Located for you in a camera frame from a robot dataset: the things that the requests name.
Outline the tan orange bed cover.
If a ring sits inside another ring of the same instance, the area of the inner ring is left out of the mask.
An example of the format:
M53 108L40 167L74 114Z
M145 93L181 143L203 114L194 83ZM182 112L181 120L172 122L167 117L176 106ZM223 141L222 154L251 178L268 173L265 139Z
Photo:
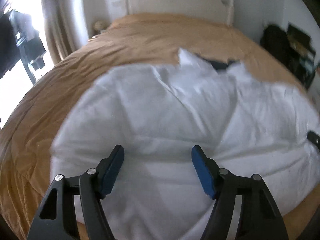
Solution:
M274 57L238 29L178 14L137 14L58 63L23 97L1 130L1 239L26 239L49 186L52 140L81 94L110 68L178 62L185 48L207 59L244 61L261 81L282 82L306 94Z

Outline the dark clothes on rack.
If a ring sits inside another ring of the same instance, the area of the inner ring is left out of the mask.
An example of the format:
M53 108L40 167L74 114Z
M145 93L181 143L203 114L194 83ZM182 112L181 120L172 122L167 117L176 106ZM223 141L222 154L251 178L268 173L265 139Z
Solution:
M35 84L36 77L30 68L43 68L46 52L30 15L16 10L1 13L1 77L21 61L31 83Z

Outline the small bedside lamp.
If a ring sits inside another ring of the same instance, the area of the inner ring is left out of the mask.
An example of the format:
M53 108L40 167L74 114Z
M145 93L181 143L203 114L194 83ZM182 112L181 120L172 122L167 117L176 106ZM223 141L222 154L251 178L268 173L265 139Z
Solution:
M98 20L96 21L95 23L93 23L93 30L96 32L96 33L100 33L102 32L103 30L105 30L107 28L107 24L105 21L103 20Z

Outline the white bed headboard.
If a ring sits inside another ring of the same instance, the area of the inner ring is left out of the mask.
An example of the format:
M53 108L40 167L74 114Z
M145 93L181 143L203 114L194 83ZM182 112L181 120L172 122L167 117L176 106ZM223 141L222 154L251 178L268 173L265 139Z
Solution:
M234 0L124 0L128 15L183 14L215 23L233 25Z

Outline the black bag on shelf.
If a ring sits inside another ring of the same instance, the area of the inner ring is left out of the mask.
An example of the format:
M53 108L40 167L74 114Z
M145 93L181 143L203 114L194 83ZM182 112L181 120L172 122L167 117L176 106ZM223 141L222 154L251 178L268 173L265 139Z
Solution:
M295 73L296 52L291 47L287 33L283 29L276 24L269 24L264 29L260 45L292 74Z

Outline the beige window curtain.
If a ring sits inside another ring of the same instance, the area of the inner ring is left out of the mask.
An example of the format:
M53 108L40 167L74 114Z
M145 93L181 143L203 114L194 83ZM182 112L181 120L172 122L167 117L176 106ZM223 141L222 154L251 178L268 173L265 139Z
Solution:
M81 37L81 0L41 0L47 47L54 64L78 50Z

